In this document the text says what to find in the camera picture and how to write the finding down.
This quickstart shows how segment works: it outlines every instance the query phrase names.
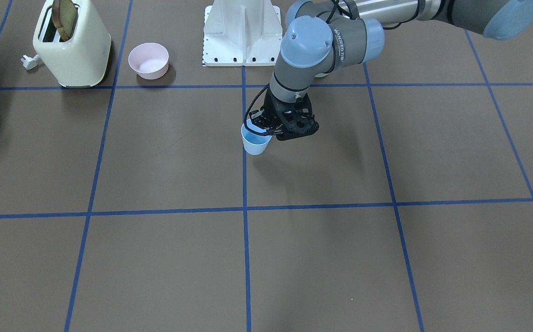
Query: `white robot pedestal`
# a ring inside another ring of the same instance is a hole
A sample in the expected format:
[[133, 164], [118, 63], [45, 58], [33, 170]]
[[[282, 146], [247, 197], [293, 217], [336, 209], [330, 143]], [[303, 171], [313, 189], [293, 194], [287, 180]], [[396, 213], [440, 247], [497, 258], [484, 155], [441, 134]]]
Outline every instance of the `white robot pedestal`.
[[281, 9], [270, 0], [215, 0], [205, 8], [204, 32], [204, 65], [275, 65]]
[[63, 42], [51, 20], [53, 0], [47, 0], [32, 38], [42, 62], [61, 86], [89, 88], [102, 81], [110, 55], [110, 35], [91, 0], [73, 0], [78, 8], [76, 27]]

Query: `brown floor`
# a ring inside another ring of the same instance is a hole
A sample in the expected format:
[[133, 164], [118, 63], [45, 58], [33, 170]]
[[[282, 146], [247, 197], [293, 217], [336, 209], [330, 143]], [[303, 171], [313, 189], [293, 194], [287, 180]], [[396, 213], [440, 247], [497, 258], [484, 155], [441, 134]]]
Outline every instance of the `brown floor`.
[[533, 332], [533, 24], [388, 31], [315, 82], [316, 135], [251, 156], [272, 67], [201, 66], [212, 0], [95, 0], [85, 90], [21, 66], [42, 3], [0, 0], [0, 332]]

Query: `white object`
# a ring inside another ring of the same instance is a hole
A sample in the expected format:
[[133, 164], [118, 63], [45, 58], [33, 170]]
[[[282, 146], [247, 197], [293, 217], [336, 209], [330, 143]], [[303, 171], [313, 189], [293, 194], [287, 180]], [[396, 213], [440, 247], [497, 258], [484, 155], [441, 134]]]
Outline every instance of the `white object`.
[[[265, 132], [264, 129], [252, 124], [252, 120], [246, 120], [248, 127], [255, 132]], [[244, 149], [251, 155], [259, 155], [264, 152], [272, 136], [260, 136], [249, 132], [246, 126], [241, 126], [241, 140], [244, 143]]]
[[73, 0], [78, 18], [70, 40], [63, 42], [51, 20], [53, 0], [43, 5], [32, 46], [61, 86], [89, 88], [102, 81], [110, 55], [110, 35], [91, 0]]
[[168, 50], [155, 42], [146, 42], [129, 53], [129, 65], [148, 80], [161, 78], [168, 71]]
[[20, 59], [20, 61], [22, 61], [22, 65], [24, 66], [24, 68], [26, 70], [30, 70], [30, 69], [33, 69], [34, 67], [36, 67], [37, 65], [40, 65], [41, 64], [41, 57], [39, 57], [39, 55], [35, 55], [34, 57], [30, 57], [28, 55], [24, 55], [22, 56], [22, 58]]
[[281, 9], [270, 0], [215, 0], [205, 8], [203, 63], [275, 65], [281, 47]]

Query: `white plug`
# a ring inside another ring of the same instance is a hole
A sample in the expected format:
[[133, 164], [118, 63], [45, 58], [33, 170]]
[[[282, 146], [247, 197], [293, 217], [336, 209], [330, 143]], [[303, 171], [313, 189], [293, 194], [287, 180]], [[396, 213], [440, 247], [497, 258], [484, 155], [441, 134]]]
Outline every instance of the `white plug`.
[[22, 61], [22, 65], [24, 66], [24, 68], [26, 68], [26, 70], [30, 70], [30, 69], [33, 69], [35, 68], [37, 65], [40, 65], [42, 60], [41, 60], [41, 57], [39, 57], [39, 55], [35, 55], [34, 58], [31, 58], [30, 56], [28, 55], [24, 55], [20, 61]]

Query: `black cable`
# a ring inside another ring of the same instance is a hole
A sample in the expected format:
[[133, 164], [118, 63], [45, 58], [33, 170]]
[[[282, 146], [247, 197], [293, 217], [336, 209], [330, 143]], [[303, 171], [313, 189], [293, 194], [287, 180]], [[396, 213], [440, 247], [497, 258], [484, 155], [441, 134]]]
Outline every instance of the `black cable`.
[[328, 16], [328, 19], [326, 19], [326, 23], [330, 23], [330, 20], [332, 19], [332, 16], [334, 16], [334, 13], [336, 12], [336, 8], [338, 8], [338, 2], [340, 2], [340, 0], [331, 0], [332, 1], [332, 4], [334, 4], [334, 6], [332, 7], [332, 11], [330, 12], [330, 16]]
[[397, 29], [399, 28], [401, 25], [401, 23], [398, 23], [397, 25], [394, 25], [393, 27], [383, 27], [383, 30], [394, 30], [394, 29]]
[[449, 3], [447, 4], [447, 21], [449, 24], [455, 25], [455, 23], [453, 23], [453, 6], [455, 6], [455, 0], [449, 0]]
[[436, 19], [441, 15], [443, 9], [445, 8], [446, 0], [441, 0], [441, 4], [439, 5], [439, 10], [437, 10], [437, 13], [435, 13], [435, 16], [433, 16], [431, 19]]
[[252, 107], [254, 107], [254, 103], [256, 103], [258, 98], [260, 98], [260, 96], [264, 93], [264, 91], [266, 91], [266, 89], [268, 89], [268, 86], [269, 86], [269, 84], [265, 85], [264, 88], [262, 88], [262, 90], [260, 90], [260, 92], [258, 92], [258, 95], [256, 95], [256, 97], [254, 97], [254, 100], [252, 101], [252, 103], [250, 103], [248, 109], [246, 110], [246, 115], [244, 116], [244, 126], [246, 127], [246, 130], [248, 130], [252, 134], [258, 135], [258, 136], [272, 136], [273, 133], [274, 133], [274, 130], [269, 130], [267, 132], [257, 132], [255, 130], [251, 130], [250, 127], [248, 126], [248, 123], [246, 122], [246, 119], [248, 118], [248, 115], [250, 114], [250, 111], [252, 110]]
[[344, 0], [344, 3], [346, 4], [346, 6], [348, 8], [348, 11], [342, 9], [342, 7], [340, 7], [340, 4], [338, 4], [338, 11], [340, 13], [342, 13], [343, 15], [346, 15], [349, 19], [354, 19], [353, 12], [350, 10], [350, 6], [348, 6], [346, 0]]
[[416, 17], [418, 17], [418, 14], [420, 13], [420, 4], [422, 4], [423, 1], [425, 1], [425, 0], [418, 0], [418, 6], [416, 7], [416, 12], [414, 13], [414, 16], [412, 16], [410, 19], [408, 19], [407, 21], [399, 22], [397, 25], [395, 25], [393, 27], [389, 27], [389, 28], [384, 27], [383, 30], [397, 29], [397, 28], [400, 27], [400, 25], [402, 25], [402, 23], [408, 23], [408, 22], [413, 21], [414, 19], [416, 19]]

